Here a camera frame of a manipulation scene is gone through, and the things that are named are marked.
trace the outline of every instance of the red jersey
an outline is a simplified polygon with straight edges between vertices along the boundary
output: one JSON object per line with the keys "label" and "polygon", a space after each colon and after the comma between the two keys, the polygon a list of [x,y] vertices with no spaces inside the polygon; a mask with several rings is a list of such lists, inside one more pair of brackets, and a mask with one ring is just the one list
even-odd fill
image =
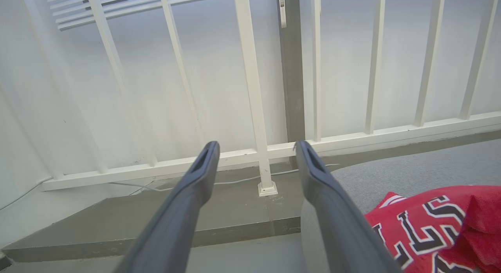
{"label": "red jersey", "polygon": [[501,273],[501,187],[390,192],[365,218],[406,273]]}

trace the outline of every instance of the gray vertical beam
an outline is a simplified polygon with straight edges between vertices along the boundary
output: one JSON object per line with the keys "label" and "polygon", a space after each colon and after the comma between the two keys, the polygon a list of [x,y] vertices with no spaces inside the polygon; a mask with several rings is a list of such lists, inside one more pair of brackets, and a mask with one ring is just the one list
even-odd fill
{"label": "gray vertical beam", "polygon": [[[299,0],[285,0],[287,27],[281,28],[280,7],[277,0],[280,29],[280,52],[287,120],[287,140],[305,139],[305,106],[303,98],[303,54],[301,50],[301,13]],[[296,166],[296,157],[290,157],[290,164]]]}

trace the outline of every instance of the white cable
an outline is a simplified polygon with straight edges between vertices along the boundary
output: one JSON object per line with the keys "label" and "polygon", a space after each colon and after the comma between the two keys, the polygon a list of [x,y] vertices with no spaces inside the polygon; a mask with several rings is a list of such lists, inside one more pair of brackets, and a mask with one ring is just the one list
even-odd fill
{"label": "white cable", "polygon": [[[339,164],[326,164],[325,166],[334,166],[334,165],[339,165]],[[283,171],[283,172],[277,172],[277,173],[272,173],[272,176],[274,175],[282,175],[282,174],[288,174],[288,173],[293,173],[293,172],[296,172],[296,171],[299,171],[299,169],[294,169],[294,170],[289,170],[289,171]],[[231,181],[231,182],[218,182],[218,183],[214,183],[214,185],[227,185],[227,184],[236,184],[236,183],[240,183],[240,182],[245,182],[245,181],[249,181],[249,180],[254,180],[254,179],[257,179],[261,177],[260,175],[258,176],[255,176],[255,177],[252,177],[252,178],[247,178],[247,179],[242,179],[242,180],[238,180],[238,181]],[[115,185],[125,185],[125,186],[134,186],[134,187],[142,187],[142,188],[145,188],[145,189],[149,189],[149,190],[152,190],[152,191],[157,191],[157,192],[164,192],[164,191],[170,191],[172,189],[174,189],[174,187],[172,188],[167,188],[167,189],[157,189],[157,188],[152,188],[152,187],[148,187],[148,186],[145,186],[145,185],[139,185],[139,184],[133,184],[133,183],[121,183],[121,182],[113,182],[113,183],[110,183],[110,184],[115,184]]]}
{"label": "white cable", "polygon": [[52,179],[52,177],[49,177],[49,178],[46,178],[46,179],[43,179],[41,180],[40,182],[38,182],[36,185],[34,185],[31,189],[29,189],[29,191],[25,192],[24,194],[20,195],[17,199],[11,201],[9,204],[5,205],[4,207],[0,208],[0,211],[2,211],[4,208],[8,207],[9,205],[15,203],[16,201],[20,200],[20,198],[24,197],[25,195],[27,195],[29,192],[33,191],[34,188],[38,187],[41,183],[43,182],[46,182],[48,180]]}

